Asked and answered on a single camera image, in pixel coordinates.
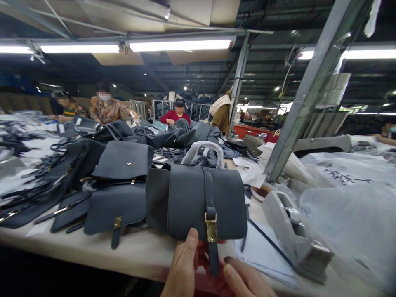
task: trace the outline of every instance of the hand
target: hand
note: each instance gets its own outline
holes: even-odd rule
[[[167,122],[169,125],[171,125],[171,126],[174,125],[174,120],[172,120],[172,119],[166,119],[166,122]]]
[[[198,231],[191,228],[185,242],[179,241],[173,254],[161,297],[193,297],[198,268]]]
[[[220,276],[209,273],[209,262],[204,264],[206,275],[220,297],[276,297],[275,292],[253,267],[232,257],[220,261]]]

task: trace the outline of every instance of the face mask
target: face mask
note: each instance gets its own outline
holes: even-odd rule
[[[110,94],[98,94],[100,100],[109,101],[111,99]]]

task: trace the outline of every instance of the cap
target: cap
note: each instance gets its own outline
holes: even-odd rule
[[[184,106],[184,100],[177,98],[174,101],[174,105],[177,106],[177,107],[183,107]]]

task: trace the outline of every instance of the ceiling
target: ceiling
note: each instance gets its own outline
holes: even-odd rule
[[[16,0],[16,2],[35,10],[51,13],[44,0]],[[167,24],[142,20],[125,14],[124,10],[106,10],[90,2],[99,0],[48,0],[59,16],[109,28],[114,31],[128,31],[134,34],[167,34],[174,32],[197,31],[192,28],[169,26]],[[124,7],[129,1],[106,1],[109,7]],[[138,0],[141,6],[133,10],[150,11],[158,17],[170,6],[169,21],[185,26],[218,26],[271,30],[273,34],[252,33],[251,49],[245,68],[240,98],[275,102],[288,67],[285,57],[289,55],[293,44],[315,45],[325,25],[333,0]],[[396,20],[394,11],[396,2],[383,0],[377,18],[374,35],[366,38],[359,34],[355,43],[370,45],[392,45]],[[54,30],[47,28],[18,7],[0,1],[0,41],[4,38],[43,39],[60,38]],[[62,31],[62,24],[54,17],[41,15]],[[72,38],[106,37],[117,34],[65,22]],[[231,88],[243,38],[237,37],[234,46],[228,52],[211,52],[205,56],[194,56],[187,52],[155,54],[142,53],[144,65],[104,66],[92,54],[49,54],[48,63],[30,61],[28,55],[0,54],[0,70],[6,73],[26,75],[36,81],[56,85],[107,80],[122,86],[135,94],[157,95],[171,90],[187,93],[224,94]],[[298,89],[299,82],[309,61],[297,60],[291,67],[286,79],[285,101],[291,101]],[[343,105],[383,104],[396,102],[396,59],[395,60],[348,60],[343,72],[352,73],[351,80],[343,98]],[[229,76],[223,89],[220,88]]]

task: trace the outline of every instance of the handbag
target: handbag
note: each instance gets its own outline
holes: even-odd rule
[[[146,181],[146,221],[185,240],[191,227],[208,241],[210,272],[219,275],[217,241],[243,238],[247,231],[243,183],[236,170],[152,165]]]

